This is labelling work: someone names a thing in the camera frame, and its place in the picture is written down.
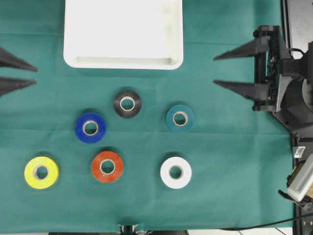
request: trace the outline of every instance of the yellow tape roll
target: yellow tape roll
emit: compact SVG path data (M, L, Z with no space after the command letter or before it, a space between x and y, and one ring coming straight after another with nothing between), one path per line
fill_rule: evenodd
M40 179L37 176L37 169L39 167L45 167L47 169L47 176ZM36 189L44 189L53 185L59 177L59 168L55 161L47 157L36 157L30 160L24 171L24 177L26 182Z

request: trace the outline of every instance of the black tape roll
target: black tape roll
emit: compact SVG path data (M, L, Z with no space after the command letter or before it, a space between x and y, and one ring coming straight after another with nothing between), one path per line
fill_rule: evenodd
M122 107L122 102L124 99L130 99L133 102L133 107L126 110ZM124 90L119 92L113 102L114 109L117 114L123 118L133 118L135 117L141 109L141 99L136 92L130 90Z

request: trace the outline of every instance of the wire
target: wire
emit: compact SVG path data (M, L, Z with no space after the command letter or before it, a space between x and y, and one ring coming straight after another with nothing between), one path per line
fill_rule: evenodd
M303 50L297 49L297 48L289 48L288 50L289 50L289 51L297 51L297 52L300 52L302 55L305 54L305 53L303 52Z
M297 217L294 217L294 218L285 219L285 220L280 220L280 221L276 221L276 222L272 222L272 223L268 223L268 224L261 224L261 225L257 225L257 226L253 226L253 227L246 227L246 228L225 228L225 229L221 229L221 230L227 230L227 231L241 231L241 230L248 230L248 229L264 228L264 227L268 227L268 226L275 225L275 224L282 224L282 223L286 223L286 222L290 222L290 221L295 221L295 220L302 219L302 218L309 217L309 216L313 216L313 213L304 214L304 215L297 216Z
M278 228L276 228L276 230L280 231L283 235L286 235L283 231L279 230Z

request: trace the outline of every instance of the electrical tape roll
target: electrical tape roll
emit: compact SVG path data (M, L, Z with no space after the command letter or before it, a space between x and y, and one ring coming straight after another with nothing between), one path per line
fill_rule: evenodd
M47 169L47 176L40 179L37 175L39 167ZM30 160L24 170L26 182L35 189L44 189L52 186L59 178L59 168L56 162L48 157L35 157Z
M105 173L101 166L105 161L111 161L114 164L113 171ZM96 180L102 183L112 183L119 179L124 170L124 163L121 157L111 151L103 151L99 153L92 161L91 170Z
M96 130L92 134L88 134L85 126L89 123L96 125ZM97 113L86 113L80 116L76 121L75 133L76 136L85 143L96 143L102 140L106 133L106 123L103 118Z
M178 178L173 178L170 174L173 167L180 168L181 174ZM192 170L190 164L181 157L167 159L161 166L161 179L167 187L179 189L185 187L191 180Z
M175 121L176 115L183 115L185 123L178 124ZM166 123L171 131L173 132L186 132L189 131L195 122L195 115L193 111L186 105L178 104L170 108L166 114Z
M122 106L122 102L124 99L129 99L133 102L132 108L126 110ZM130 90L124 90L119 92L113 101L113 107L118 115L120 115L123 118L133 118L135 117L141 109L141 99L139 95Z

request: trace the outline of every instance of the orange tape roll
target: orange tape roll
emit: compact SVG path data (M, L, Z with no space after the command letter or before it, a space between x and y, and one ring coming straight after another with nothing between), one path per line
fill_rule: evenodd
M105 172L102 169L102 164L105 162L113 163L113 170ZM121 157L114 152L104 151L99 153L92 161L91 170L96 180L102 183L112 183L122 175L124 163Z

